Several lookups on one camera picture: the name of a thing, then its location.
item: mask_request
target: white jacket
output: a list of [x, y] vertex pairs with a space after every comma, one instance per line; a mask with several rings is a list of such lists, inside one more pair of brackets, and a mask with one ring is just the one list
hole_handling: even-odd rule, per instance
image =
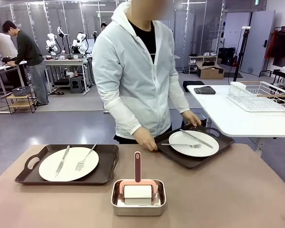
[[115, 119], [116, 135], [133, 139], [141, 126], [152, 135], [164, 133], [171, 125], [168, 96], [182, 113], [188, 101], [175, 70], [172, 31], [153, 21], [156, 56], [136, 35], [126, 12], [131, 2], [114, 11], [112, 22], [99, 35], [93, 49], [93, 72], [104, 108]]

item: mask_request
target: wire dish rack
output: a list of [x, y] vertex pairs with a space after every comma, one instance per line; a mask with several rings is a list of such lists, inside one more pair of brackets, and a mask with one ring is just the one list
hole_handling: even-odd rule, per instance
[[231, 82], [227, 97], [247, 112], [285, 112], [285, 90], [267, 82]]

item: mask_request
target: pink handle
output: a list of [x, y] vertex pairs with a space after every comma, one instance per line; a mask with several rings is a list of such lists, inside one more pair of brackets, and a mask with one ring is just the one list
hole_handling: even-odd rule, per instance
[[142, 160], [141, 153], [135, 152], [134, 154], [134, 176], [135, 182], [139, 183], [142, 180]]
[[157, 193], [157, 185], [156, 182], [153, 180], [141, 180], [140, 182], [135, 182], [133, 180], [123, 180], [119, 184], [119, 193], [124, 193], [124, 187], [126, 185], [151, 185], [152, 193]]

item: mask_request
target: brown tray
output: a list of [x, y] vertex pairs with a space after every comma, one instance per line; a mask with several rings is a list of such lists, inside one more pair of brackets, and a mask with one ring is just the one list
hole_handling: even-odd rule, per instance
[[[93, 145], [70, 145], [71, 147], [86, 147], [92, 148]], [[97, 145], [95, 151], [99, 156], [97, 167], [88, 175], [74, 181], [58, 182], [47, 181], [39, 175], [40, 164], [51, 154], [65, 149], [67, 145], [47, 145], [38, 154], [31, 156], [24, 165], [24, 170], [16, 177], [15, 182], [28, 185], [105, 185], [112, 177], [113, 172], [118, 162], [118, 146], [117, 145]], [[33, 166], [33, 169], [28, 168], [29, 162], [39, 158]]]
[[177, 152], [170, 146], [162, 146], [162, 143], [169, 143], [169, 137], [175, 132], [178, 132], [180, 129], [176, 129], [172, 132], [168, 132], [164, 135], [158, 136], [155, 138], [157, 147], [161, 153], [163, 153], [169, 159], [175, 161], [179, 165], [187, 168], [193, 169], [211, 159], [213, 156], [220, 154], [225, 148], [234, 143], [234, 140], [230, 137], [223, 135], [218, 129], [210, 127], [194, 127], [192, 124], [182, 127], [183, 130], [191, 130], [205, 133], [212, 138], [214, 138], [219, 143], [219, 150], [216, 154], [209, 157], [191, 157]]

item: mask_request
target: black shirt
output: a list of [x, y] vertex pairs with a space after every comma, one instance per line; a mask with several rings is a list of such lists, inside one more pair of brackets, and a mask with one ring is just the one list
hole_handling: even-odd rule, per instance
[[28, 62], [28, 66], [38, 65], [43, 61], [42, 54], [35, 41], [29, 37], [24, 31], [19, 31], [17, 35], [18, 55], [15, 64], [19, 64], [22, 60]]
[[151, 31], [150, 32], [140, 29], [139, 27], [131, 23], [131, 21], [129, 22], [132, 25], [136, 35], [140, 39], [142, 39], [142, 41], [144, 42], [154, 63], [155, 53], [156, 53], [156, 41], [155, 41], [155, 29], [154, 29], [153, 22], [151, 21]]

